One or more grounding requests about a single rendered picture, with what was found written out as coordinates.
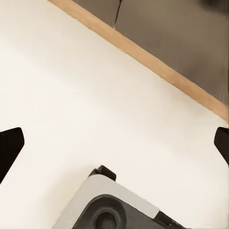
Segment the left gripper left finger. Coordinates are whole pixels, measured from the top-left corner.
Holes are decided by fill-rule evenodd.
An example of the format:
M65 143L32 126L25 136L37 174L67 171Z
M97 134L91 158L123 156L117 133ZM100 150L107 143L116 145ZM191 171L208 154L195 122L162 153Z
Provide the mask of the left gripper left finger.
M25 145L20 127L0 132L0 184Z

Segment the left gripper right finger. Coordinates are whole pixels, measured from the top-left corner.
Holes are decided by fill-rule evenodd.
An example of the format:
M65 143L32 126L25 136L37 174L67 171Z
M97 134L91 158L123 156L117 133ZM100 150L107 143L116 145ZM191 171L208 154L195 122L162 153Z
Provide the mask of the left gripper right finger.
M218 127L214 144L229 165L229 129Z

